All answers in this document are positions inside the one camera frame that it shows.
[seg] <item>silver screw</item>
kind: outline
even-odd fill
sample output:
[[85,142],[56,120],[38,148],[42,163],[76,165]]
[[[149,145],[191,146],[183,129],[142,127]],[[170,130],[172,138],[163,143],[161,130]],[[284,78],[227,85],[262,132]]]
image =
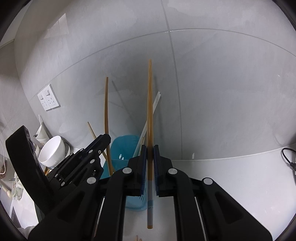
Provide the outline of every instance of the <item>silver screw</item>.
[[129,173],[131,173],[131,169],[129,167],[126,167],[126,168],[122,169],[122,172],[125,174],[129,174]]
[[204,179],[204,183],[207,185],[211,185],[213,183],[213,180],[207,177]]
[[175,168],[170,168],[169,170],[168,170],[168,172],[169,172],[169,174],[172,174],[172,175],[174,175],[174,174],[177,174],[177,169],[175,169]]
[[96,178],[95,177],[89,177],[87,180],[88,184],[94,184],[96,182]]

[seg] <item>white bowl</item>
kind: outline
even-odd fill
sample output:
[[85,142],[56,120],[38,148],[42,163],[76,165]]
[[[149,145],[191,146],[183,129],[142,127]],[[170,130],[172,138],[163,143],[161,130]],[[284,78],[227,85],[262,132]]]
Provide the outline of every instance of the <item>white bowl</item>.
[[39,162],[47,167],[57,166],[65,158],[65,144],[60,136],[45,143],[39,154]]

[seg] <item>black mechanical arm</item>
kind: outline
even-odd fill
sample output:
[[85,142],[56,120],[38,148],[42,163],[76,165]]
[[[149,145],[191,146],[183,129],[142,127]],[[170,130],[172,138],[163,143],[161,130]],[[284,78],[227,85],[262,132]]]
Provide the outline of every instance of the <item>black mechanical arm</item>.
[[[126,168],[100,179],[99,156],[110,142],[109,135],[100,135],[45,176],[28,130],[22,126],[8,138],[15,171],[45,215],[29,241],[122,240],[126,196],[144,193],[147,150],[143,145],[141,155],[131,158]],[[189,178],[160,156],[157,145],[154,170],[157,195],[174,198],[178,241],[272,241],[270,233],[214,180]]]

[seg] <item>teal plastic basket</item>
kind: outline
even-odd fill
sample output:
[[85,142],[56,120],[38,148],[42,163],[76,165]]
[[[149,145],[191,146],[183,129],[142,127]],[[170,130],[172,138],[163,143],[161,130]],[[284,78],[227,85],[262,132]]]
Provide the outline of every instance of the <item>teal plastic basket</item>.
[[[137,147],[138,141],[139,137],[132,135],[120,136],[113,141],[110,147],[110,152],[112,165],[116,171],[124,167],[127,167],[128,160],[133,157],[133,153]],[[107,162],[104,163],[103,169],[104,172],[101,176],[101,179],[109,177]],[[132,211],[143,211],[147,209],[146,183],[147,180],[145,180],[144,195],[141,195],[140,197],[126,197],[127,209]]]

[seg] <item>light switch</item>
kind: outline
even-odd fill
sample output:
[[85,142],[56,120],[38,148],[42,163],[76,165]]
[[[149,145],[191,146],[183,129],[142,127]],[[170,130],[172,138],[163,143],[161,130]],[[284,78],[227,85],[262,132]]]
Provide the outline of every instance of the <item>light switch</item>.
[[46,86],[39,94],[38,98],[45,110],[50,110],[59,106],[59,102],[53,92],[52,85]]

